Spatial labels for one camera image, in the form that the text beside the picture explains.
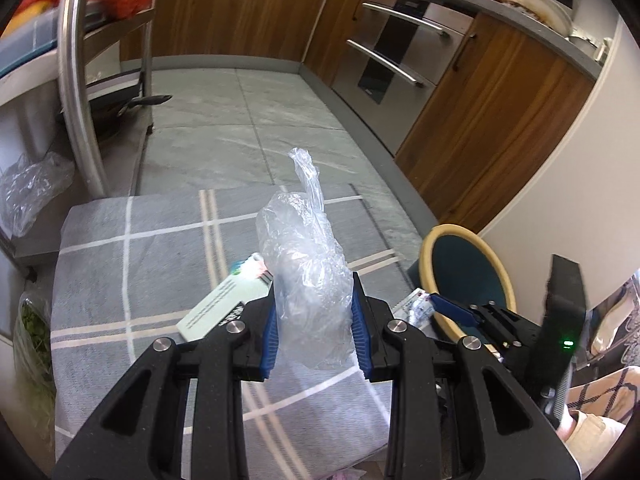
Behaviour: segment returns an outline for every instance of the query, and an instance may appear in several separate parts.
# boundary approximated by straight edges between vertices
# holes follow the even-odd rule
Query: plastic bag with green vegetables
[[[35,290],[24,292],[14,327],[15,370],[33,425],[52,446],[56,386],[51,365],[50,322],[49,302]]]

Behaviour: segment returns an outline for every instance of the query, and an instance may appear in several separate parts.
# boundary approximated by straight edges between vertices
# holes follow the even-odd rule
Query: metal screw
[[[469,350],[478,350],[482,346],[482,343],[480,342],[480,340],[474,335],[468,335],[463,337],[462,344],[465,346],[465,348],[468,348]]]
[[[556,391],[551,386],[545,386],[544,388],[542,388],[542,391],[540,392],[540,395],[543,396],[545,399],[550,399],[555,394],[556,394]]]
[[[392,319],[386,324],[386,327],[391,332],[404,332],[406,330],[406,323],[402,319]]]
[[[229,321],[226,324],[226,331],[229,332],[230,334],[239,334],[245,328],[246,328],[246,325],[244,324],[244,322],[240,321],[239,319]]]
[[[171,347],[171,340],[168,337],[159,337],[154,341],[153,346],[156,352],[164,352]]]

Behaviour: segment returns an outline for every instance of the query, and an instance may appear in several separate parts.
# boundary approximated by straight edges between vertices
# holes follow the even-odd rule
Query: oven
[[[395,155],[473,16],[429,0],[361,6],[332,87]]]

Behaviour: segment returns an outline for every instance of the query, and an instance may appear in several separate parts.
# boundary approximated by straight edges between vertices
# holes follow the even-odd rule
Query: gray countertop
[[[560,34],[545,27],[542,23],[525,16],[511,7],[507,7],[500,2],[493,0],[433,0],[436,3],[450,3],[463,7],[468,10],[476,10],[484,12],[498,20],[509,23],[532,38],[536,38],[546,44],[560,56],[567,59],[572,65],[581,72],[594,80],[600,75],[602,67],[597,64],[591,57],[587,56],[575,45],[560,36]]]

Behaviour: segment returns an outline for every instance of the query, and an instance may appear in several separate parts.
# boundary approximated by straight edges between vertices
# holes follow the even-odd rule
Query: gray plaid tablecloth
[[[63,228],[51,317],[58,396],[56,456],[136,357],[258,249],[255,216],[276,186],[110,198],[76,206]],[[411,290],[351,185],[323,186],[326,212],[365,292],[393,306]],[[184,429],[190,476],[194,387]],[[322,478],[386,444],[390,383],[364,380],[355,357],[312,371],[278,355],[271,378],[242,385],[252,480]]]

